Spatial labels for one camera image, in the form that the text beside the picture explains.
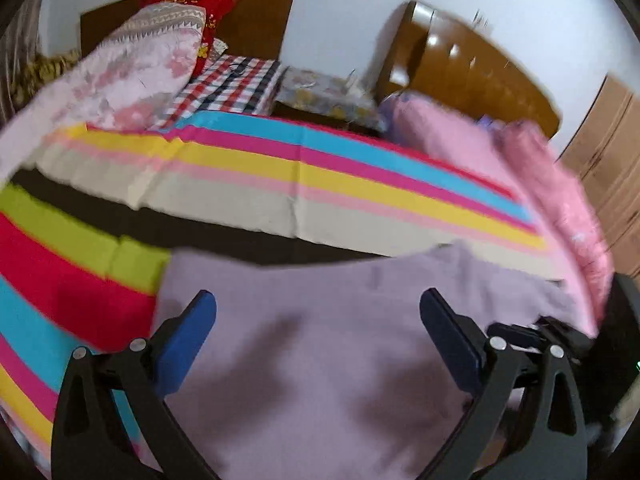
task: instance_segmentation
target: floral pillowcase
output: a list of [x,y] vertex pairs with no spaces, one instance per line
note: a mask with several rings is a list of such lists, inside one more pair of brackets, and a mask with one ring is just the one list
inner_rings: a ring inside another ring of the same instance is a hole
[[205,9],[207,19],[204,30],[202,31],[202,43],[198,50],[198,59],[191,77],[195,78],[199,76],[205,69],[206,64],[210,65],[212,63],[207,62],[207,59],[209,56],[214,54],[212,47],[214,46],[213,43],[218,23],[223,16],[233,10],[238,0],[140,0],[140,4],[142,6],[148,6],[158,2],[173,2],[177,4],[203,7]]

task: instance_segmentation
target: red and black checkered fabric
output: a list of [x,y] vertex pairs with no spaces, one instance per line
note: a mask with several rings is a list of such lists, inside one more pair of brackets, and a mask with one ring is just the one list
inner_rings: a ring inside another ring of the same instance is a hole
[[169,127],[198,110],[268,114],[283,72],[279,61],[224,54],[185,86],[154,127]]

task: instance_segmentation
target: pink blanket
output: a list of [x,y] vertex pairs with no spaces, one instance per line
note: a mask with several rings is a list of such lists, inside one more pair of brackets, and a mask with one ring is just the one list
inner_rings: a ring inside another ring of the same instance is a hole
[[188,83],[204,10],[157,4],[112,32],[71,72],[44,87],[0,132],[0,185],[60,126],[151,126]]
[[594,307],[577,259],[554,222],[540,207],[494,146],[494,135],[471,118],[411,92],[389,97],[381,109],[391,126],[394,142],[446,160],[489,177],[513,189],[532,212],[536,226],[551,246],[556,269],[564,276],[564,290],[574,298],[584,323],[595,331]]
[[535,123],[508,124],[498,132],[496,146],[573,253],[587,282],[596,320],[601,321],[613,259],[582,184],[552,155]]

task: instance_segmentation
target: striped bedsheet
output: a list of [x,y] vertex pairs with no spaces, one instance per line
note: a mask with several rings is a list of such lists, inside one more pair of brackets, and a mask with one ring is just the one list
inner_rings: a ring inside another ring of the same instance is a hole
[[298,264],[458,238],[561,278],[510,190],[385,142],[223,112],[165,132],[61,129],[0,191],[0,405],[46,455],[70,352],[147,336],[175,247]]

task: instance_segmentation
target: wooden door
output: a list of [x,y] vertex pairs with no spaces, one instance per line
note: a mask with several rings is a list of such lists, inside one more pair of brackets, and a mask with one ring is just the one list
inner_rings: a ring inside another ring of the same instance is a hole
[[634,276],[640,270],[640,219],[611,247],[613,263],[617,272]]
[[640,160],[636,159],[626,179],[612,190],[597,215],[609,245],[616,243],[640,217]]
[[596,212],[610,203],[610,197],[630,177],[639,157],[640,100],[634,98],[627,105],[609,142],[582,179],[584,191]]
[[632,93],[618,79],[607,75],[591,110],[560,160],[580,178],[596,162],[631,100]]

